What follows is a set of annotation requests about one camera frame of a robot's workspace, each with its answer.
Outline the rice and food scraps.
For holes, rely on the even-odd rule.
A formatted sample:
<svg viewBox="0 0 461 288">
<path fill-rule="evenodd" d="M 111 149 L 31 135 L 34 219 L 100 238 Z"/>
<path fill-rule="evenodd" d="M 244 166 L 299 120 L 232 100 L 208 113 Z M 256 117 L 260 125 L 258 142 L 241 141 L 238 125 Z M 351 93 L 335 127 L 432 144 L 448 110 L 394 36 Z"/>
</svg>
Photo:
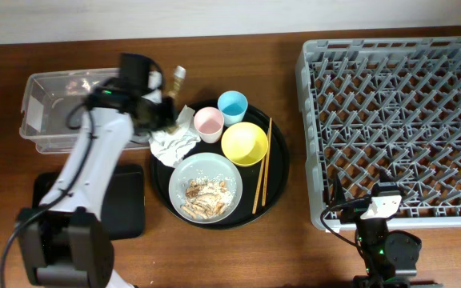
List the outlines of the rice and food scraps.
<svg viewBox="0 0 461 288">
<path fill-rule="evenodd" d="M 224 214 L 234 196 L 225 180 L 196 178 L 188 182 L 180 208 L 193 219 L 208 220 Z"/>
</svg>

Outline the yellow bowl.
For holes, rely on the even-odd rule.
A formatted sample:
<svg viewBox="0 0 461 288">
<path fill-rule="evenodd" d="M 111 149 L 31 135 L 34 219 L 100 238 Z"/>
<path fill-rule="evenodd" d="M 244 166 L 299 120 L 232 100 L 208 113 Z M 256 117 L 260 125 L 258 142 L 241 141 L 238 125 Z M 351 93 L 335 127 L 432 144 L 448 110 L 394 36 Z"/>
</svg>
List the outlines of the yellow bowl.
<svg viewBox="0 0 461 288">
<path fill-rule="evenodd" d="M 239 122 L 226 129 L 221 140 L 224 156 L 237 166 L 253 166 L 267 154 L 267 134 L 251 122 Z"/>
</svg>

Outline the white napkin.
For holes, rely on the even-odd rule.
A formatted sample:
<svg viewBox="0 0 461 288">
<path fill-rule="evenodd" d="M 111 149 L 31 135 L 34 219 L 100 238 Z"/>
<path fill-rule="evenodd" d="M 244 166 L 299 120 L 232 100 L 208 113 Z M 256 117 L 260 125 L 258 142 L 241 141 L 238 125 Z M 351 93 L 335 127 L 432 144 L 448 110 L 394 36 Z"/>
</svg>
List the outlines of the white napkin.
<svg viewBox="0 0 461 288">
<path fill-rule="evenodd" d="M 150 136 L 150 151 L 163 165 L 175 168 L 201 141 L 194 128 L 194 114 L 195 110 L 184 106 L 176 120 L 177 128 L 173 132 L 158 131 Z"/>
</svg>

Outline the small glass bottle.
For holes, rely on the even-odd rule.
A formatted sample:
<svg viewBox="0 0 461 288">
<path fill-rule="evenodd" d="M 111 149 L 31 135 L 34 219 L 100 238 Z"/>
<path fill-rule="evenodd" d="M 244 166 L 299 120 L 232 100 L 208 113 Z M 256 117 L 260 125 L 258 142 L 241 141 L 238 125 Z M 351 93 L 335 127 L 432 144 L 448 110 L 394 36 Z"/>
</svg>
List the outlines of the small glass bottle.
<svg viewBox="0 0 461 288">
<path fill-rule="evenodd" d="M 182 88 L 182 84 L 186 78 L 186 69 L 182 66 L 177 66 L 174 70 L 173 75 L 173 82 L 169 90 L 167 91 L 167 95 L 171 98 L 177 98 L 178 94 Z"/>
</svg>

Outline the grey plate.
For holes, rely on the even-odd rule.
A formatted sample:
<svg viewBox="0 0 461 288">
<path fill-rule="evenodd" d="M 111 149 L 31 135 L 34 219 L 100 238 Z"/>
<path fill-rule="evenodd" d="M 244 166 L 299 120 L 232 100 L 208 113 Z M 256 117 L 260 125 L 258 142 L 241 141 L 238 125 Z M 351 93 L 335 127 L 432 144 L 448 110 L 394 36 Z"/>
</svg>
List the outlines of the grey plate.
<svg viewBox="0 0 461 288">
<path fill-rule="evenodd" d="M 199 153 L 184 159 L 171 175 L 169 182 L 170 200 L 176 205 L 175 209 L 182 216 L 190 216 L 181 210 L 180 206 L 185 200 L 185 190 L 188 182 L 196 178 L 206 178 L 209 180 L 225 180 L 228 189 L 235 195 L 233 202 L 226 212 L 218 217 L 202 220 L 193 219 L 198 224 L 211 224 L 223 220 L 230 216 L 237 208 L 243 195 L 243 181 L 236 166 L 222 155 L 215 153 Z"/>
</svg>

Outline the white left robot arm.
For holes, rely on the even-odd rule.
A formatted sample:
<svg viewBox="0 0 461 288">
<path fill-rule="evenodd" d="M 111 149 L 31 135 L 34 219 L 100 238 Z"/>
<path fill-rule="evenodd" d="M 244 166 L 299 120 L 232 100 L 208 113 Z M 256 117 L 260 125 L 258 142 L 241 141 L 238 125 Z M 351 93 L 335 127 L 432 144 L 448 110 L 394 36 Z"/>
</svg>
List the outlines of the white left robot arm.
<svg viewBox="0 0 461 288">
<path fill-rule="evenodd" d="M 80 134 L 56 182 L 35 208 L 23 208 L 2 252 L 18 242 L 26 276 L 43 287 L 128 287 L 114 269 L 114 247 L 101 223 L 102 205 L 118 159 L 139 130 L 173 126 L 174 99 L 157 102 L 136 89 L 95 89 L 82 103 Z"/>
</svg>

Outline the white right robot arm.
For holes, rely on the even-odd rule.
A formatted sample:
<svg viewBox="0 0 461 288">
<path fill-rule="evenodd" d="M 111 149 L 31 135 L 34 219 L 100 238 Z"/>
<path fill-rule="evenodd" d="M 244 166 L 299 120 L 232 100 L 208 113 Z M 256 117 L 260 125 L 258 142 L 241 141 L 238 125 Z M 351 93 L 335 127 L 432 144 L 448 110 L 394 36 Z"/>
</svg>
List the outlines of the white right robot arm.
<svg viewBox="0 0 461 288">
<path fill-rule="evenodd" d="M 346 200 L 345 189 L 339 177 L 335 176 L 330 211 L 339 211 L 339 221 L 342 223 L 392 218 L 397 213 L 404 194 L 394 179 L 385 170 L 381 170 L 379 181 L 372 186 L 369 194 Z"/>
</svg>

